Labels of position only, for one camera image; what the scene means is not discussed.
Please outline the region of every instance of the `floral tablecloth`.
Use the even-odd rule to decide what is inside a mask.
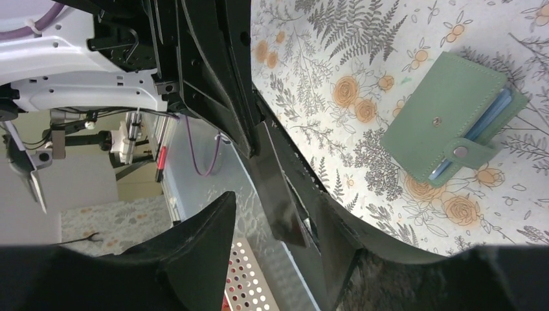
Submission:
[[[252,74],[331,195],[354,215],[442,255],[549,244],[549,0],[252,0]],[[506,73],[530,102],[501,152],[439,189],[379,140],[450,51]]]

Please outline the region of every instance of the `red marker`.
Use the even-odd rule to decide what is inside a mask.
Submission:
[[[158,155],[158,163],[156,168],[156,182],[159,183],[164,178],[164,165],[166,164],[166,155],[168,154],[168,149],[166,146],[160,148],[160,154]]]

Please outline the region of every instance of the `green wallet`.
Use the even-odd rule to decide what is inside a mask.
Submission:
[[[511,90],[511,103],[474,140],[464,136],[490,107],[507,77],[457,55],[442,52],[404,108],[389,126],[381,145],[414,179],[441,187],[462,167],[480,168],[498,152],[491,140],[526,106]],[[433,180],[444,160],[450,165]]]

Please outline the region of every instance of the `perforated metal panel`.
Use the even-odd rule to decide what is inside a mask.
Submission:
[[[233,311],[279,311],[245,238],[233,240],[225,296]]]

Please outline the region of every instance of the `wallet strap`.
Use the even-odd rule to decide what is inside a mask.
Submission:
[[[466,138],[454,138],[444,148],[444,156],[450,162],[464,167],[479,169],[490,161],[498,150],[492,145],[483,146]]]

